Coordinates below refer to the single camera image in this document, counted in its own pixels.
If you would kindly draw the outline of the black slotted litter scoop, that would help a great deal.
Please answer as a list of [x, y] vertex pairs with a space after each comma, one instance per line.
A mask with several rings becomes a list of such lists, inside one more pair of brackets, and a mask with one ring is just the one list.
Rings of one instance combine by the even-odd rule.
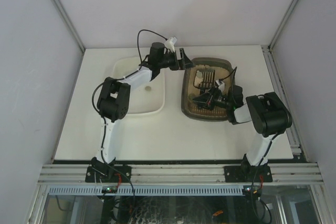
[[215, 70], [214, 69], [200, 69], [197, 71], [201, 71], [203, 73], [203, 80], [197, 80], [194, 77], [194, 87], [200, 90], [210, 89], [215, 82]]

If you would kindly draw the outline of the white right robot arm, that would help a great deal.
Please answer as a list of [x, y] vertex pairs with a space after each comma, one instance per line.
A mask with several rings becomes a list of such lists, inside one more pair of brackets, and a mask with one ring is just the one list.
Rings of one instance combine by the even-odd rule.
[[268, 155], [278, 137], [292, 126], [292, 116], [278, 95], [269, 92], [248, 96], [243, 101], [242, 87], [233, 85], [224, 95], [219, 87], [214, 86], [192, 101], [201, 109], [223, 108], [231, 124], [251, 122], [256, 131], [240, 165], [224, 167], [225, 180], [229, 183], [272, 182]]

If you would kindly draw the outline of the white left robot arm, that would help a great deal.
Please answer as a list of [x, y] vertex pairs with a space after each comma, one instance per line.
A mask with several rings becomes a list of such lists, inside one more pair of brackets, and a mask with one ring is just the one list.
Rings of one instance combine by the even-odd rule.
[[91, 167], [96, 175], [111, 180], [117, 173], [114, 167], [116, 154], [113, 147], [113, 133], [118, 127], [118, 122], [128, 113], [131, 92], [153, 81], [162, 69], [178, 71], [194, 67], [184, 49], [180, 48], [179, 52], [180, 59], [177, 58], [175, 47], [171, 42], [154, 42], [146, 59], [132, 73], [119, 79], [107, 77], [94, 90], [92, 102], [98, 89], [101, 89], [93, 108], [103, 123], [100, 147], [91, 160]]

